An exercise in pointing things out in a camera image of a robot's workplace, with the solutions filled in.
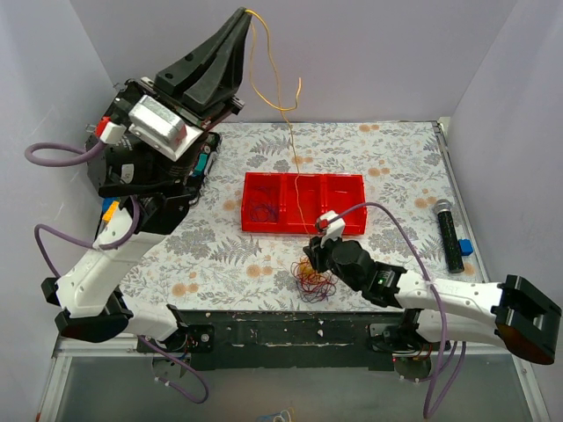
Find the red three-compartment tray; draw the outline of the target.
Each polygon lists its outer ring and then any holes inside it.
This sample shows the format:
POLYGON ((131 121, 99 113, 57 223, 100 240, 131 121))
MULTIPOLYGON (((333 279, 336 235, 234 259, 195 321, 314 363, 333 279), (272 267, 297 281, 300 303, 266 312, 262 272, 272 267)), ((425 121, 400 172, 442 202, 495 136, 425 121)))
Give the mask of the red three-compartment tray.
POLYGON ((250 233, 313 235, 322 214, 333 210, 339 215, 364 201, 362 175, 248 172, 241 229, 250 233))

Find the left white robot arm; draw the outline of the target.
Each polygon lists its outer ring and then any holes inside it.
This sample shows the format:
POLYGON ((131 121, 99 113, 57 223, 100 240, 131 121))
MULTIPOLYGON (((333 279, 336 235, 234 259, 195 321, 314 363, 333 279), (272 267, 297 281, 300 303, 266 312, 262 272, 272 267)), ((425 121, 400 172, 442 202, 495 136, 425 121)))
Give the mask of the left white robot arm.
POLYGON ((130 333, 170 352, 186 344, 175 307, 124 295, 120 284, 201 197, 221 143, 214 127, 243 108, 237 93, 251 21, 239 8, 155 77, 128 80, 84 147, 71 151, 68 165, 85 164, 98 195, 118 205, 83 257, 42 282, 46 300, 60 308, 55 323, 65 338, 101 343, 130 333))

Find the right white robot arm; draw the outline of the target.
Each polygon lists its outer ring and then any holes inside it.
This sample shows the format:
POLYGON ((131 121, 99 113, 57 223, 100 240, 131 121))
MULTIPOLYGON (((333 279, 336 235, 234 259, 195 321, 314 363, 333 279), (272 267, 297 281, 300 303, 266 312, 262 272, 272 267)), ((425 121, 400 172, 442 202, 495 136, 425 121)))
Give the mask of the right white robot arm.
POLYGON ((562 316, 560 306, 521 276, 502 283, 459 280, 425 281, 402 266, 375 261, 358 242, 313 237, 303 249, 313 269, 331 272, 362 298, 379 307, 416 309, 398 327, 399 342, 418 349, 442 338, 504 347, 515 356, 539 365, 555 361, 562 316))

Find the yellow green toy bricks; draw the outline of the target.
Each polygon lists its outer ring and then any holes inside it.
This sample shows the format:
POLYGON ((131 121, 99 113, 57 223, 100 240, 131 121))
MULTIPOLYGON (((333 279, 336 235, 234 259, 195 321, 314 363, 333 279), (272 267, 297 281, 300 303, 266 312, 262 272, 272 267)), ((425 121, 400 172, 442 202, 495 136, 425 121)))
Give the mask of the yellow green toy bricks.
POLYGON ((116 210, 120 207, 120 201, 117 198, 106 198, 102 203, 101 227, 104 228, 113 218, 116 210))

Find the black handheld microphone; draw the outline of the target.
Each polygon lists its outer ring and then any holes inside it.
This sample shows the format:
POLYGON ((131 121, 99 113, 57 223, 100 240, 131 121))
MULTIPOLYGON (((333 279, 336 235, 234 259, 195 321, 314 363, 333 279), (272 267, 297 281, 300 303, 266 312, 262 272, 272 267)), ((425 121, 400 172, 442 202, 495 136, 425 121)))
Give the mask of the black handheld microphone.
POLYGON ((434 205, 434 212, 438 221, 445 262, 450 273, 462 273, 464 263, 457 232, 451 213, 452 204, 445 199, 438 200, 434 205))

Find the floral patterned table mat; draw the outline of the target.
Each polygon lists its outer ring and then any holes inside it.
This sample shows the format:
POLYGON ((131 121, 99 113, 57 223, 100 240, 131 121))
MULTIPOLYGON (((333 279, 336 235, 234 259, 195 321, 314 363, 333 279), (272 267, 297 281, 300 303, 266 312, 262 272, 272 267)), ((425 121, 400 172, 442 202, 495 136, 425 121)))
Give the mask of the floral patterned table mat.
POLYGON ((224 123, 217 130, 223 142, 199 203, 125 276, 125 295, 181 309, 369 310, 341 281, 327 299, 303 300, 294 270, 307 236, 241 229, 251 171, 298 174, 299 203, 289 208, 298 223, 324 213, 311 174, 362 176, 369 202, 362 247, 375 260, 449 277, 433 206, 456 194, 432 123, 224 123))

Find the small blue block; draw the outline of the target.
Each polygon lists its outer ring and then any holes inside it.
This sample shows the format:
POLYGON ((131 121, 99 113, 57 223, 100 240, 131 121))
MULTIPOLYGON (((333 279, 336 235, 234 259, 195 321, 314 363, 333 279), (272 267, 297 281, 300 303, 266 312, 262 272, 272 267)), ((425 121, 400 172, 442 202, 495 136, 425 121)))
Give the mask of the small blue block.
POLYGON ((458 245, 463 257, 469 257, 474 253, 474 248, 470 239, 459 239, 458 245))

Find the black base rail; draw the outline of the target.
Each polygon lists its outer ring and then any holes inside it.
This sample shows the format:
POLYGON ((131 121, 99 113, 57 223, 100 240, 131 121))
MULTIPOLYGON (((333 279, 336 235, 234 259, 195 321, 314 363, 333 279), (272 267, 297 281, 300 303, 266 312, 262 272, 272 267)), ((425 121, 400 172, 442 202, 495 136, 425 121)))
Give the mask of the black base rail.
POLYGON ((179 332, 160 342, 196 370, 240 368, 394 368, 391 355, 437 350, 417 333, 419 311, 176 310, 179 332))

